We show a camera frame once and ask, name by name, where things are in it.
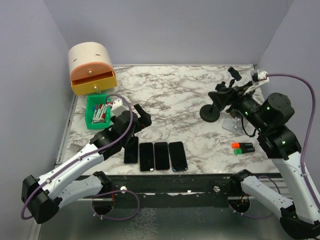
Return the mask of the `black phone with white edge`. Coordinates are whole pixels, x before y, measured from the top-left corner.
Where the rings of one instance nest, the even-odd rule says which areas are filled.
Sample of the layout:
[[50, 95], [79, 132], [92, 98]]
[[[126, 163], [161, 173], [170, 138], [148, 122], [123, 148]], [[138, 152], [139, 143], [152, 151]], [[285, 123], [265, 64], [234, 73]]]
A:
[[154, 170], [154, 146], [152, 142], [139, 144], [139, 166], [142, 172]]

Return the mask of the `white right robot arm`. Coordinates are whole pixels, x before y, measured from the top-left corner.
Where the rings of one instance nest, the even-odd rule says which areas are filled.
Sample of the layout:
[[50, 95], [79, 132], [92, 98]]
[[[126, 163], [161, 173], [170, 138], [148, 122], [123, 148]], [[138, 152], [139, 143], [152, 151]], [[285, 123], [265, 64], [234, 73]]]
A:
[[280, 172], [291, 198], [286, 198], [263, 184], [244, 169], [231, 176], [229, 189], [236, 195], [248, 194], [267, 207], [280, 221], [283, 230], [295, 240], [315, 239], [320, 235], [320, 210], [316, 201], [318, 193], [311, 194], [306, 180], [307, 168], [302, 162], [302, 147], [296, 135], [286, 126], [295, 113], [289, 98], [282, 93], [272, 93], [259, 104], [253, 99], [252, 85], [226, 87], [222, 82], [210, 91], [215, 109], [237, 112], [258, 131], [259, 145]]

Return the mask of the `silver folding phone stand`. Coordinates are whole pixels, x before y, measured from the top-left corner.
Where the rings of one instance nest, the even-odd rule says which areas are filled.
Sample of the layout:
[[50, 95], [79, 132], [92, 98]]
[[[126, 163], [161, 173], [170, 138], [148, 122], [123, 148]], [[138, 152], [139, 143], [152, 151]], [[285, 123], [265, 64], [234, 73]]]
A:
[[222, 123], [222, 128], [239, 136], [244, 134], [240, 118], [227, 118]]

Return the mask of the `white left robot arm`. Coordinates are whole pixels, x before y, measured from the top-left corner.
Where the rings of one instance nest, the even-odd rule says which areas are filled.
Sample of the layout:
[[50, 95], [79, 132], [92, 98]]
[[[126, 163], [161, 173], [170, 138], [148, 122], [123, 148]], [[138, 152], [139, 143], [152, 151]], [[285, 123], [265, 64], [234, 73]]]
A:
[[43, 224], [66, 205], [86, 197], [106, 197], [117, 190], [103, 171], [78, 178], [125, 148], [138, 132], [152, 125], [151, 115], [139, 105], [111, 117], [112, 125], [97, 132], [76, 155], [39, 177], [29, 175], [22, 182], [22, 220]]

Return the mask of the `tall black phone stand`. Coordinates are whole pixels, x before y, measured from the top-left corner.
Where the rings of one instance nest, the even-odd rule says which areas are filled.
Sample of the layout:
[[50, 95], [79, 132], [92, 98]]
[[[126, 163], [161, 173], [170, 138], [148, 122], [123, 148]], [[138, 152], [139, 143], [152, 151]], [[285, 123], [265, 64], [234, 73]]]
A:
[[202, 120], [208, 123], [216, 122], [220, 117], [220, 112], [216, 106], [212, 104], [203, 105], [199, 111], [199, 115]]

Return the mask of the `short black phone stand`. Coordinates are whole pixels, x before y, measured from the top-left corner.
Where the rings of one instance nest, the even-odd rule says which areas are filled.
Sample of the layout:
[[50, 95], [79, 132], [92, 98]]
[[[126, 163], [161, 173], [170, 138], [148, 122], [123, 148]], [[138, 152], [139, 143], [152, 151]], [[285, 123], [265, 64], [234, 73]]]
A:
[[233, 67], [229, 67], [227, 71], [230, 73], [234, 81], [238, 82], [242, 79], [242, 76], [240, 75], [240, 73], [237, 70], [235, 70]]

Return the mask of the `black phone with pink edge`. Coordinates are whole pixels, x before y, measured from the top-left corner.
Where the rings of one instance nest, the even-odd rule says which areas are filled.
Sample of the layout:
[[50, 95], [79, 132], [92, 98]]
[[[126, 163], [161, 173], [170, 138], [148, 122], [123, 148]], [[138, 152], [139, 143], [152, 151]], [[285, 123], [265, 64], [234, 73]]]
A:
[[167, 142], [154, 143], [154, 160], [156, 170], [163, 171], [170, 168], [169, 149]]

